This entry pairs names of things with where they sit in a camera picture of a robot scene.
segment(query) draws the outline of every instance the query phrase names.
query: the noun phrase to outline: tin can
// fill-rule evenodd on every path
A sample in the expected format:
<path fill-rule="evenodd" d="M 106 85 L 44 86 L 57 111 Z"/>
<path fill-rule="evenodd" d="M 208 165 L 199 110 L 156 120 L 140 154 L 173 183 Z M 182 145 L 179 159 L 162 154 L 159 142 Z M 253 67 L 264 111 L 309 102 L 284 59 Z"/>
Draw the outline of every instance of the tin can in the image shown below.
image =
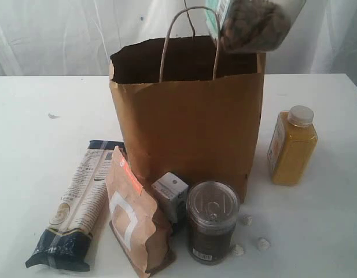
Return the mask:
<path fill-rule="evenodd" d="M 230 251 L 240 202 L 227 185 L 216 181 L 193 187 L 187 200 L 189 252 L 206 265 L 220 263 Z"/>

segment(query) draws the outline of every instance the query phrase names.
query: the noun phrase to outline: white curtain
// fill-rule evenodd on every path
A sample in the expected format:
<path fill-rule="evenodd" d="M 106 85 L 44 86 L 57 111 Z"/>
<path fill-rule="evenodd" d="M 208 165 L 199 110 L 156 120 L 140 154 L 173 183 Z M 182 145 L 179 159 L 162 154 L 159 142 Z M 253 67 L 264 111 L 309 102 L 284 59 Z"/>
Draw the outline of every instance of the white curtain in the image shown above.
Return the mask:
<path fill-rule="evenodd" d="M 0 75 L 107 75 L 112 53 L 164 36 L 182 8 L 183 0 L 0 0 Z M 207 34 L 204 13 L 192 18 Z M 172 36 L 189 35 L 183 15 Z M 342 72 L 357 85 L 357 0 L 307 0 L 266 71 Z"/>

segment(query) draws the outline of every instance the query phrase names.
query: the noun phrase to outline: paper bag handle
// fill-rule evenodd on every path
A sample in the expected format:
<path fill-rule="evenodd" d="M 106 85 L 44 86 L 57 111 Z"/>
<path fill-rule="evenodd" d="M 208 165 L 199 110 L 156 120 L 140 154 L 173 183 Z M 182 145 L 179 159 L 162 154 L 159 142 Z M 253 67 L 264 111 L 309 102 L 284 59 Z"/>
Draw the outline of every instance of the paper bag handle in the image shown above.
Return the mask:
<path fill-rule="evenodd" d="M 165 42 L 164 42 L 164 47 L 163 47 L 163 53 L 161 54 L 161 62 L 160 62 L 160 73 L 159 73 L 159 83 L 161 83 L 163 81 L 163 71 L 164 71 L 164 62 L 165 62 L 165 55 L 167 53 L 167 48 L 168 48 L 168 41 L 169 41 L 169 37 L 171 35 L 171 31 L 172 31 L 172 27 L 173 24 L 175 23 L 175 21 L 177 20 L 177 18 L 182 14 L 182 13 L 186 13 L 189 10 L 193 10 L 193 9 L 205 9 L 205 10 L 209 10 L 210 12 L 212 12 L 214 14 L 215 20 L 217 22 L 217 45 L 216 45 L 216 52 L 215 52 L 215 59 L 214 59 L 214 67 L 213 67 L 213 80 L 216 78 L 216 73 L 217 73 L 217 66 L 218 66 L 218 56 L 219 56 L 219 48 L 220 48 L 220 24 L 219 24 L 219 19 L 218 19 L 218 15 L 216 14 L 216 12 L 214 10 L 212 10 L 211 8 L 205 7 L 205 6 L 192 6 L 190 8 L 181 10 L 179 13 L 177 13 L 175 15 L 175 17 L 173 18 L 171 25 L 169 26 L 168 32 L 167 32 L 167 36 L 165 37 Z"/>

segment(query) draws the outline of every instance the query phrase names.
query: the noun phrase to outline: table surface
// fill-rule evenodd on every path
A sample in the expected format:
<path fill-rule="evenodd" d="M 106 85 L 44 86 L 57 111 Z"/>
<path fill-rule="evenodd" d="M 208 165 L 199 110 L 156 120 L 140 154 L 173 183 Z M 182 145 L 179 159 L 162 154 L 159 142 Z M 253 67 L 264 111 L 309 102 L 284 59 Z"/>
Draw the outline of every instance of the table surface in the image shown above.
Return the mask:
<path fill-rule="evenodd" d="M 319 141 L 300 185 L 273 185 L 266 152 L 280 111 L 306 105 Z M 52 119 L 49 114 L 59 116 Z M 107 76 L 0 77 L 0 277 L 58 277 L 26 269 L 89 140 L 122 140 Z M 357 88 L 342 74 L 267 75 L 248 195 L 233 242 L 243 257 L 200 265 L 185 233 L 173 239 L 177 259 L 159 277 L 357 277 Z M 137 277 L 104 211 L 80 277 Z M 271 248 L 255 248 L 258 237 Z"/>

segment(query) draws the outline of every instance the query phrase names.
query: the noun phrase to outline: brown paper bag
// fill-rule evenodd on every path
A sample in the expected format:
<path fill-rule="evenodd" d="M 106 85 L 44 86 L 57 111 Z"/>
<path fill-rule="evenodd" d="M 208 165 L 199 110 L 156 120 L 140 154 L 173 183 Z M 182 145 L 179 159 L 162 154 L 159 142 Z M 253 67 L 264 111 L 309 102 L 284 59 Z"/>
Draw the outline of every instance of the brown paper bag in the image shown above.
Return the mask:
<path fill-rule="evenodd" d="M 171 226 L 118 148 L 113 153 L 106 187 L 111 227 L 138 276 L 149 277 L 171 263 Z"/>
<path fill-rule="evenodd" d="M 243 202 L 266 56 L 218 55 L 209 36 L 170 39 L 167 50 L 169 33 L 111 56 L 110 89 L 132 171 L 144 186 L 167 172 L 190 185 L 220 181 Z"/>

